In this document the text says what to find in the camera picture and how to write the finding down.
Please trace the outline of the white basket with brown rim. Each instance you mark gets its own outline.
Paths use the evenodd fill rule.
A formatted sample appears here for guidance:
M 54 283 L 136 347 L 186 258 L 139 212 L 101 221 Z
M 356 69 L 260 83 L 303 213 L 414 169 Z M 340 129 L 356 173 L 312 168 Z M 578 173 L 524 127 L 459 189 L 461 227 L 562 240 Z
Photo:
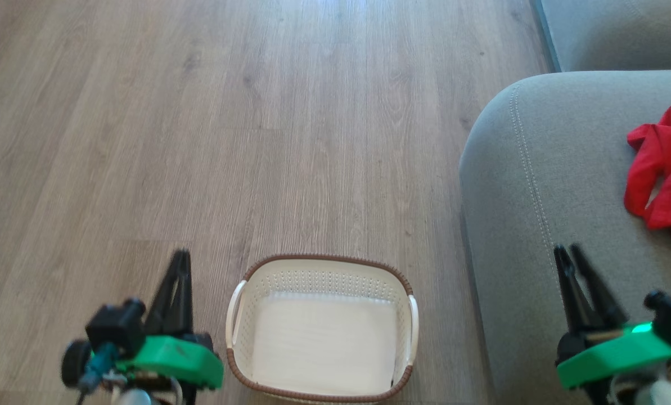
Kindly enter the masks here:
M 290 402 L 373 405 L 413 372 L 420 316 L 409 280 L 358 257 L 282 254 L 253 264 L 227 309 L 229 369 Z

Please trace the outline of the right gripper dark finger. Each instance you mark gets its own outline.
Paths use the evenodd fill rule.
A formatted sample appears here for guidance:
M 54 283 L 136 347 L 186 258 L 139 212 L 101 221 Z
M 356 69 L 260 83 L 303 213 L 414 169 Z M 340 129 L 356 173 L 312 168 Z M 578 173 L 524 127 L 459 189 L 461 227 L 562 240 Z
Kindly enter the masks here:
M 577 280 L 577 267 L 566 247 L 556 245 L 553 255 L 557 267 L 562 305 L 570 333 L 592 331 L 602 326 L 602 320 L 591 308 Z
M 586 282 L 592 308 L 603 327 L 621 327 L 629 320 L 607 283 L 600 277 L 579 244 L 571 245 L 571 252 L 582 279 Z

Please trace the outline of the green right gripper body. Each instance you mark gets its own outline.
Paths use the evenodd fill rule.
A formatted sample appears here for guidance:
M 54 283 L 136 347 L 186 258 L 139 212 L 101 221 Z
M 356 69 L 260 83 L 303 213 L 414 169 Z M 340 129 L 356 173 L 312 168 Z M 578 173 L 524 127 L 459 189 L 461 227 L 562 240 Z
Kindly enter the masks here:
M 671 361 L 671 339 L 653 322 L 610 331 L 567 332 L 556 352 L 556 372 L 566 390 Z

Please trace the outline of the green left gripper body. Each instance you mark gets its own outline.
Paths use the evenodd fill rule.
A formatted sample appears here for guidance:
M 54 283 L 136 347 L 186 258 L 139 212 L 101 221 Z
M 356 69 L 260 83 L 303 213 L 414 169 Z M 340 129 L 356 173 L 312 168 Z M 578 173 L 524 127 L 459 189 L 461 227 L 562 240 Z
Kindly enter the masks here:
M 224 382 L 224 364 L 208 333 L 147 335 L 139 352 L 117 361 L 116 369 L 173 377 L 198 390 L 219 390 Z

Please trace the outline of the grey sofa cushion with seam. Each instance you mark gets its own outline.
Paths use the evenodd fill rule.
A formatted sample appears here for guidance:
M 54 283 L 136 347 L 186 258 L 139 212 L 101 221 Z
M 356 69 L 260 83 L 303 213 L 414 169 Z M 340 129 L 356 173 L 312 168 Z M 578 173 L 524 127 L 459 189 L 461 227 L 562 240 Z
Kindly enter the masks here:
M 460 161 L 463 223 L 498 405 L 589 405 L 562 388 L 567 329 L 553 247 L 579 244 L 632 321 L 671 294 L 671 236 L 623 204 L 627 134 L 671 105 L 671 71 L 580 71 L 520 80 L 490 101 Z

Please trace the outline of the red garment with white trim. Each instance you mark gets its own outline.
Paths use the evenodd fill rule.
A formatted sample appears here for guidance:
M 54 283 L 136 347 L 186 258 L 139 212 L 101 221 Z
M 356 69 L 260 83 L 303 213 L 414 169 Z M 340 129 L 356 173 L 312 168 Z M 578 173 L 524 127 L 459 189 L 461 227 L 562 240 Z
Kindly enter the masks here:
M 655 124 L 644 124 L 627 136 L 634 149 L 629 169 L 625 209 L 650 230 L 671 233 L 671 106 Z

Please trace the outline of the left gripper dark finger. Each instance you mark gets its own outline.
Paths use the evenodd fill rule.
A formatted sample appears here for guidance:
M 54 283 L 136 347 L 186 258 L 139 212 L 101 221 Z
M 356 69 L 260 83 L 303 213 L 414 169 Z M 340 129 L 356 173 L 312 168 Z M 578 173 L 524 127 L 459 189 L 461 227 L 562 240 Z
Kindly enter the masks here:
M 175 252 L 171 261 L 174 292 L 170 306 L 170 334 L 193 333 L 193 285 L 191 254 L 182 249 Z
M 144 331 L 147 335 L 176 335 L 181 333 L 181 326 L 172 312 L 174 290 L 180 278 L 180 268 L 183 261 L 183 251 L 176 250 L 170 259 L 168 269 L 161 280 L 150 311 L 144 322 Z

